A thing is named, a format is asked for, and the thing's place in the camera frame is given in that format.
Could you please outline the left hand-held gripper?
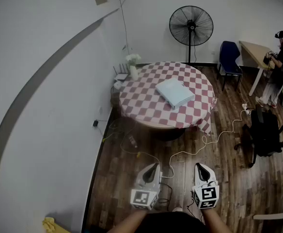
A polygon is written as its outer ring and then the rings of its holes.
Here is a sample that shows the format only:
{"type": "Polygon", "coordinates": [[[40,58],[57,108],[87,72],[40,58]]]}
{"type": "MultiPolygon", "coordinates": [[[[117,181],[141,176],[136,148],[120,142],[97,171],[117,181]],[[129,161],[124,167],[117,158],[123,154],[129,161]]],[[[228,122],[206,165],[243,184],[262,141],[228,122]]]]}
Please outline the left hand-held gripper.
{"type": "Polygon", "coordinates": [[[160,193],[160,164],[145,167],[141,171],[141,179],[131,190],[131,205],[136,209],[152,210],[160,193]]]}

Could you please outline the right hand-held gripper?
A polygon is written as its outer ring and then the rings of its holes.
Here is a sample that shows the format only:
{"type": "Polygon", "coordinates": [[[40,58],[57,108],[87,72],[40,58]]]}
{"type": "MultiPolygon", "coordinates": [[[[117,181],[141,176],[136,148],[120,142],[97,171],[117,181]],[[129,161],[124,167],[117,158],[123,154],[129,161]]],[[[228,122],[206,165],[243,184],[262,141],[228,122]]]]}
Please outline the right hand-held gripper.
{"type": "Polygon", "coordinates": [[[196,163],[194,167],[193,199],[198,209],[215,208],[219,200],[219,185],[215,172],[208,166],[196,163]]]}

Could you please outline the light blue box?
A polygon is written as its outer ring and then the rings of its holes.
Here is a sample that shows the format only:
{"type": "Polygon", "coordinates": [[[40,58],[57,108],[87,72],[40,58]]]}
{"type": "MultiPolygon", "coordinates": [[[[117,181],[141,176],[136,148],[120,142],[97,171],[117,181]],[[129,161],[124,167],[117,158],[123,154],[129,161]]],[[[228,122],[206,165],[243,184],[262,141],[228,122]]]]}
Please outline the light blue box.
{"type": "Polygon", "coordinates": [[[158,83],[156,91],[170,104],[173,110],[195,100],[195,94],[176,78],[158,83]]]}

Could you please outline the person's right forearm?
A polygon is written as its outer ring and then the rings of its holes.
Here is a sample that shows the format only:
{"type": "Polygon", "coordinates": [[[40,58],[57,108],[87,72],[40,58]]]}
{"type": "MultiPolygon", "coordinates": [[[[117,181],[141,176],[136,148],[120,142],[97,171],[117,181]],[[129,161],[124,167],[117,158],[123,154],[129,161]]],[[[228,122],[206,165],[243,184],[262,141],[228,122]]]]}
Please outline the person's right forearm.
{"type": "Polygon", "coordinates": [[[201,212],[209,233],[232,233],[214,208],[202,209],[201,212]]]}

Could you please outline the person's left forearm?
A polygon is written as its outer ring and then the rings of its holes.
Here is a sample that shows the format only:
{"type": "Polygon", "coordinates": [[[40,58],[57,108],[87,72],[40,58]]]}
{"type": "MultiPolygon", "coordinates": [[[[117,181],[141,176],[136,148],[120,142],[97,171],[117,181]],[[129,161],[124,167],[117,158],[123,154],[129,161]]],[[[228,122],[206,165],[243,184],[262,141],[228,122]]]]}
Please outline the person's left forearm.
{"type": "Polygon", "coordinates": [[[110,229],[107,233],[135,233],[148,212],[137,210],[131,213],[126,219],[110,229]]]}

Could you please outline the person's black shorts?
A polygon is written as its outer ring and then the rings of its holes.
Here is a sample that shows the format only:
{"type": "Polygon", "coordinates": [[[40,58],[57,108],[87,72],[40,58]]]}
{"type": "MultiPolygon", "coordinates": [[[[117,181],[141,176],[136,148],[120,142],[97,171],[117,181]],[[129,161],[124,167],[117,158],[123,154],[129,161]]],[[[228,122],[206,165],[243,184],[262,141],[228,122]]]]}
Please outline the person's black shorts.
{"type": "Polygon", "coordinates": [[[209,230],[184,212],[163,212],[147,214],[135,233],[209,233],[209,230]]]}

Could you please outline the black office chair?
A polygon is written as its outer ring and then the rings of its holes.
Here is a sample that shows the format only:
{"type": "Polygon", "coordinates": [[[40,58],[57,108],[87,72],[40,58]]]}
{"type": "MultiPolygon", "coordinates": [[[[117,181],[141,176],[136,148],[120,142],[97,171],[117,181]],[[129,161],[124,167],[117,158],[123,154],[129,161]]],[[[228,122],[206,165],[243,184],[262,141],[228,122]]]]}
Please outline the black office chair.
{"type": "Polygon", "coordinates": [[[251,140],[241,142],[234,146],[237,150],[240,146],[252,145],[253,158],[249,163],[249,168],[253,167],[256,157],[270,157],[274,153],[280,153],[283,149],[283,142],[280,141],[280,134],[283,131],[283,125],[279,127],[278,118],[271,110],[264,112],[260,105],[256,105],[251,111],[252,125],[244,125],[242,129],[248,131],[251,140]]]}

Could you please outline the round table, checkered cloth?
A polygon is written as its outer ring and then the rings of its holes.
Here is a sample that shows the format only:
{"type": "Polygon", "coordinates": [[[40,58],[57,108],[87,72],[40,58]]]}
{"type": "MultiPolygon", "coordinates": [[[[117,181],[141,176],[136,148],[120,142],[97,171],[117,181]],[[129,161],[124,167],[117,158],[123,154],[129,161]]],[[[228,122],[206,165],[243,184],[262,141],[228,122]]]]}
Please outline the round table, checkered cloth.
{"type": "Polygon", "coordinates": [[[196,126],[210,135],[210,114],[217,99],[207,77],[198,69],[180,62],[156,62],[139,69],[137,81],[124,81],[119,104],[122,115],[146,126],[158,129],[188,128],[196,126]],[[195,99],[177,109],[156,91],[156,85],[176,78],[193,94],[195,99]]]}

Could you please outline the white router with black antennas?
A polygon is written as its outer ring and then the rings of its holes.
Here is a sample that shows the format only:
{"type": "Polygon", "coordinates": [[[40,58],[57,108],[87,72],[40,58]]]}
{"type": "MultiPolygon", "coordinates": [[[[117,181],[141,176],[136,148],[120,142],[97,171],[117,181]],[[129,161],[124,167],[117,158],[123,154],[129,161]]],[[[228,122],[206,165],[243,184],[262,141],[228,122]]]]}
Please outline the white router with black antennas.
{"type": "Polygon", "coordinates": [[[129,69],[126,64],[119,64],[118,67],[113,66],[115,72],[115,81],[124,81],[129,75],[129,69]]]}

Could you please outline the white vase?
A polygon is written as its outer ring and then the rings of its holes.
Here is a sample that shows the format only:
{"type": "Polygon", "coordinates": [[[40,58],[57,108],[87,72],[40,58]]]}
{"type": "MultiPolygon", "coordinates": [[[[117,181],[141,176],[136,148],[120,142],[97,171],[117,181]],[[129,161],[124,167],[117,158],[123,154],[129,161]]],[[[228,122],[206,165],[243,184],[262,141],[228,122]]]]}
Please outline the white vase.
{"type": "Polygon", "coordinates": [[[131,74],[132,80],[134,81],[138,80],[139,74],[135,66],[130,66],[130,74],[131,74]]]}

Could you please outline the yellow cloth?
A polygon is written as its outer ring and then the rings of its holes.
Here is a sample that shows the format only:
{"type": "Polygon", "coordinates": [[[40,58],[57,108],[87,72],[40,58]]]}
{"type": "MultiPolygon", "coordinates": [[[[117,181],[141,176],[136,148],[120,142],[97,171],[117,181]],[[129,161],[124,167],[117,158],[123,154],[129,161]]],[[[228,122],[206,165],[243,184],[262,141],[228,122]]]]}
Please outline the yellow cloth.
{"type": "Polygon", "coordinates": [[[55,223],[54,218],[45,217],[44,220],[42,221],[42,224],[46,233],[59,233],[58,225],[55,223]]]}

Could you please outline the white flower bunch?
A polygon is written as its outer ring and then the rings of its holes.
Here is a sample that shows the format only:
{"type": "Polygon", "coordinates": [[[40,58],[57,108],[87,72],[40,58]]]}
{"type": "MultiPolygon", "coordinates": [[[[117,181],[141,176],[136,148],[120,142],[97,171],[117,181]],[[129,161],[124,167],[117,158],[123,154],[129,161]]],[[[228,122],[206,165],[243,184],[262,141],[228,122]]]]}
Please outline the white flower bunch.
{"type": "Polygon", "coordinates": [[[130,54],[126,56],[126,61],[130,66],[136,66],[141,60],[139,54],[130,54]]]}

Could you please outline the blue chair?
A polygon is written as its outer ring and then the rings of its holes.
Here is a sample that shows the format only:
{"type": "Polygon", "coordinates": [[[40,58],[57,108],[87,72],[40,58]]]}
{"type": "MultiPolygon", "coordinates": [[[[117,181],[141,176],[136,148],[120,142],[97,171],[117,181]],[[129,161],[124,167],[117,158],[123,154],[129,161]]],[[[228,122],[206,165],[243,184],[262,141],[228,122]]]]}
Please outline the blue chair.
{"type": "Polygon", "coordinates": [[[240,56],[240,51],[235,42],[223,41],[220,47],[217,80],[221,76],[220,71],[224,71],[224,81],[222,90],[224,90],[225,83],[228,76],[237,76],[235,91],[238,88],[240,79],[242,77],[242,69],[236,63],[237,58],[240,56]]]}

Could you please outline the beige desk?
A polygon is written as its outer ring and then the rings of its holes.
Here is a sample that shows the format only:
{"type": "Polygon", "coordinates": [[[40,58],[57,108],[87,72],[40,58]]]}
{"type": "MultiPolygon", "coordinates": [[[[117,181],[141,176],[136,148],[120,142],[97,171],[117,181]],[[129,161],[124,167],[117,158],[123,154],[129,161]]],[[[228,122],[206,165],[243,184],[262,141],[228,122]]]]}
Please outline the beige desk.
{"type": "Polygon", "coordinates": [[[240,46],[250,55],[250,57],[255,61],[258,68],[258,73],[256,75],[255,81],[250,89],[249,96],[251,97],[259,83],[259,80],[262,76],[264,70],[270,70],[275,68],[275,64],[270,62],[269,64],[265,64],[263,59],[267,52],[270,52],[270,48],[261,46],[258,44],[239,41],[240,46]]]}

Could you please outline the black standing fan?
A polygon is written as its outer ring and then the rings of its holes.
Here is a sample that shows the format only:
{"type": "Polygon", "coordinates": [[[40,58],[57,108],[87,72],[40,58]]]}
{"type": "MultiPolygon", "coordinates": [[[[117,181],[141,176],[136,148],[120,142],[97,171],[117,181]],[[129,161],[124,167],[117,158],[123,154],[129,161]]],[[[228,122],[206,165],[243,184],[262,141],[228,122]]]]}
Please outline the black standing fan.
{"type": "Polygon", "coordinates": [[[177,42],[188,47],[188,63],[191,63],[191,51],[210,39],[214,24],[209,13],[202,8],[183,6],[171,15],[169,29],[177,42]]]}

